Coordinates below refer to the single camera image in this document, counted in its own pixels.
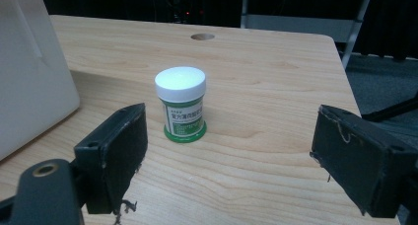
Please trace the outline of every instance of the table surface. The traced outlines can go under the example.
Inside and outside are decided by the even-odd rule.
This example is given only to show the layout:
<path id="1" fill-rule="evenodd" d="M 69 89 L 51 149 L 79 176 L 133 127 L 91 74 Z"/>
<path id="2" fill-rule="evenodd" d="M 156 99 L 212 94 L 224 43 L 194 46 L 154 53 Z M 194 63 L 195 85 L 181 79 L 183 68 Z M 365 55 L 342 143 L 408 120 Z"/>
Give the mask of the table surface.
<path id="1" fill-rule="evenodd" d="M 362 216 L 309 155 L 317 109 L 358 113 L 331 38 L 218 27 L 52 16 L 81 97 L 77 111 L 0 163 L 0 199 L 20 174 L 73 147 L 113 112 L 146 104 L 149 149 L 122 224 L 397 224 Z M 212 39 L 196 40 L 195 34 Z M 163 133 L 154 78 L 173 66 L 206 73 L 198 141 Z M 90 215 L 87 224 L 113 224 Z"/>

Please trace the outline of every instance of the green label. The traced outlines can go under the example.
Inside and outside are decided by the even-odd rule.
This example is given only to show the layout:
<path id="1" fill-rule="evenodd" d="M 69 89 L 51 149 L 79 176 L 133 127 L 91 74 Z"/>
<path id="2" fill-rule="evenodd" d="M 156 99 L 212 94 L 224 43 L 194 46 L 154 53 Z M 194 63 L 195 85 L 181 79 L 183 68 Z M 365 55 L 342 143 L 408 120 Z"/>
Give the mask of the green label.
<path id="1" fill-rule="evenodd" d="M 190 135 L 198 132 L 203 126 L 202 117 L 190 123 L 174 123 L 174 132 L 176 135 Z"/>
<path id="2" fill-rule="evenodd" d="M 166 129 L 178 137 L 187 137 L 199 132 L 204 124 L 202 117 L 203 101 L 185 108 L 174 108 L 164 105 L 166 112 Z"/>

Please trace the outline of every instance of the black object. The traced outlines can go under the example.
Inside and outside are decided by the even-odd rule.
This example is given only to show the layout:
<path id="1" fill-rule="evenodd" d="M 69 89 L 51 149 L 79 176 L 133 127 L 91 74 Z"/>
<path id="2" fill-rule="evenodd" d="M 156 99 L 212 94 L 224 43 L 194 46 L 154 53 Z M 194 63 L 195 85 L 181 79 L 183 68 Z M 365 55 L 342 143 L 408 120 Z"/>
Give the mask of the black object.
<path id="1" fill-rule="evenodd" d="M 371 0 L 354 51 L 418 58 L 417 10 L 416 0 Z"/>
<path id="2" fill-rule="evenodd" d="M 0 223 L 84 224 L 84 204 L 119 215 L 147 147 L 145 105 L 115 112 L 74 148 L 72 163 L 52 159 L 24 171 L 17 194 L 0 202 Z"/>
<path id="3" fill-rule="evenodd" d="M 418 151 L 345 110 L 321 106 L 312 157 L 362 213 L 394 217 L 400 204 L 418 212 Z"/>
<path id="4" fill-rule="evenodd" d="M 395 117 L 400 114 L 408 113 L 418 109 L 418 92 L 415 97 L 406 100 L 397 105 L 390 106 L 386 109 L 372 112 L 368 114 L 362 114 L 362 118 L 368 121 L 379 122 L 385 119 Z"/>

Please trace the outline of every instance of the white lid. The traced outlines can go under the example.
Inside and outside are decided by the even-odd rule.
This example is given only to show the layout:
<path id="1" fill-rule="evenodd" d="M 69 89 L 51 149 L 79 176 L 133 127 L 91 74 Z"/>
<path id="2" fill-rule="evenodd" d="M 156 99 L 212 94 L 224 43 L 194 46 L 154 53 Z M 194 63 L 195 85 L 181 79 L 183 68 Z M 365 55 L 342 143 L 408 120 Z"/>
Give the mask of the white lid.
<path id="1" fill-rule="evenodd" d="M 171 103 L 185 103 L 202 97 L 206 91 L 203 71 L 187 66 L 173 67 L 156 76 L 157 95 Z"/>

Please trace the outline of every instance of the round hole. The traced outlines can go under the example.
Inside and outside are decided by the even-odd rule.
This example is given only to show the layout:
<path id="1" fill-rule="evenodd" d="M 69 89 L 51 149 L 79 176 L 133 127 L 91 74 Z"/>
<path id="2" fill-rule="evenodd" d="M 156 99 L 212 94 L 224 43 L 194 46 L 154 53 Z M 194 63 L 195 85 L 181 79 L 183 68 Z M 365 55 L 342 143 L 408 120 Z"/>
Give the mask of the round hole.
<path id="1" fill-rule="evenodd" d="M 391 149 L 396 150 L 396 151 L 404 151 L 405 149 L 401 146 L 397 146 L 397 145 L 391 145 L 390 146 Z"/>
<path id="2" fill-rule="evenodd" d="M 99 142 L 98 142 L 98 141 L 93 141 L 93 142 L 90 142 L 90 143 L 87 145 L 87 147 L 92 148 L 92 147 L 96 147 L 96 146 L 98 146 L 98 145 L 99 145 Z"/>
<path id="3" fill-rule="evenodd" d="M 207 39 L 215 38 L 215 36 L 211 34 L 196 34 L 196 35 L 192 35 L 191 38 L 196 39 L 196 40 L 207 40 Z"/>
<path id="4" fill-rule="evenodd" d="M 46 177 L 48 175 L 53 174 L 56 170 L 58 170 L 58 165 L 54 163 L 44 164 L 38 168 L 36 168 L 33 172 L 34 177 Z"/>

